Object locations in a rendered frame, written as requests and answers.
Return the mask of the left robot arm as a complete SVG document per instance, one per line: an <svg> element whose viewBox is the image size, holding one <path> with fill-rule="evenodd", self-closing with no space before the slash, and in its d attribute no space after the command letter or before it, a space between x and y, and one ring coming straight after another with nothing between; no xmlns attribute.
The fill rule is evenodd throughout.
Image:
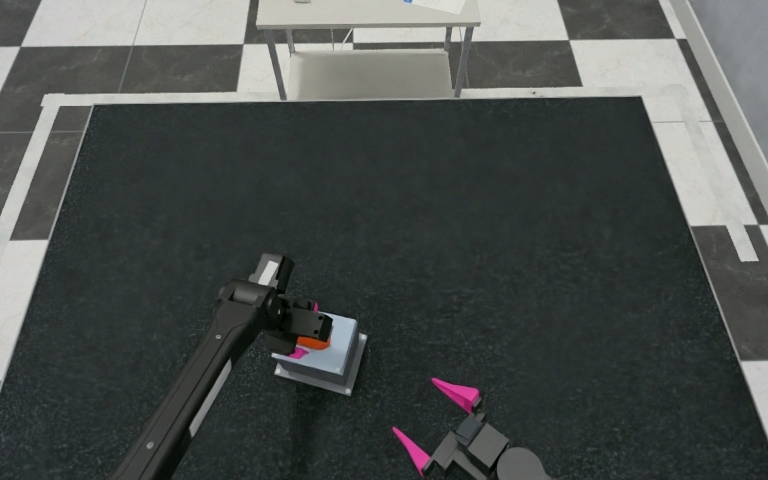
<svg viewBox="0 0 768 480"><path fill-rule="evenodd" d="M106 480L170 480L234 365L262 330L296 343L327 342L333 319L308 311L284 294L294 262L264 251L248 281L231 279L218 292L209 327L152 416ZM248 306L249 305L249 306ZM278 314L277 314L278 313Z"/></svg>

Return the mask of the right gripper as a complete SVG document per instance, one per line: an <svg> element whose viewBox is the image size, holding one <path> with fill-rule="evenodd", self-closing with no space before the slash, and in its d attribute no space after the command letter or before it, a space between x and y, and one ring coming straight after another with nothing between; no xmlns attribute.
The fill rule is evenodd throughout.
<svg viewBox="0 0 768 480"><path fill-rule="evenodd" d="M472 417L482 423L484 421L486 422L487 413L480 409L482 406L482 397L479 396L479 391L477 389L451 385L435 378L432 378L432 382L463 409L470 413L466 419ZM452 460L461 449L459 443L454 439L457 433L453 429L448 433L431 458L398 429L393 427L393 431L408 449L423 478L427 478L434 469L434 462L439 468L439 474L445 479L448 478L455 468Z"/></svg>

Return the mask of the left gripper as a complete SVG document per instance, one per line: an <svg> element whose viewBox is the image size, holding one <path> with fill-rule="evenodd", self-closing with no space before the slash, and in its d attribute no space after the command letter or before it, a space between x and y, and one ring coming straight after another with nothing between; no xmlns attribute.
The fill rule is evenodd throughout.
<svg viewBox="0 0 768 480"><path fill-rule="evenodd" d="M301 305L302 307L306 308L308 311L317 312L317 303L315 301L313 301L313 300L303 299L303 298L298 298L298 297L285 296L285 295L281 295L279 298L287 299L287 300L292 300L292 301L298 303L299 305ZM282 316L281 321L273 329L271 329L271 330L264 330L264 331L267 331L267 332L273 331L273 330L277 329L283 323L284 318L285 318L285 314L286 314L286 310L285 310L285 306L284 306L284 304L282 302L281 302L281 305L283 307L283 316ZM303 355L309 353L307 350L295 347L295 345L296 345L296 343L294 344L294 343L290 343L290 342L286 342L286 341L281 341L281 340L279 340L277 338L274 338L274 337L272 337L272 336L270 336L268 334L266 335L264 343L263 343L263 346L268 348L269 352L274 353L274 354L279 354L279 355L287 356L287 357L291 357L291 358L295 358L295 359L300 359Z"/></svg>

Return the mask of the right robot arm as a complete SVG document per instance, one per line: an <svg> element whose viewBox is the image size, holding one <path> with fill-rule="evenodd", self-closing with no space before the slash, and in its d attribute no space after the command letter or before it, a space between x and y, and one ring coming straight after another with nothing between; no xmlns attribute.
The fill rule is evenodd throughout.
<svg viewBox="0 0 768 480"><path fill-rule="evenodd" d="M493 470L492 480L557 480L544 472L533 452L520 447L509 449L509 439L485 421L465 419L456 433L454 439L461 449L452 463L470 480L488 480Z"/></svg>

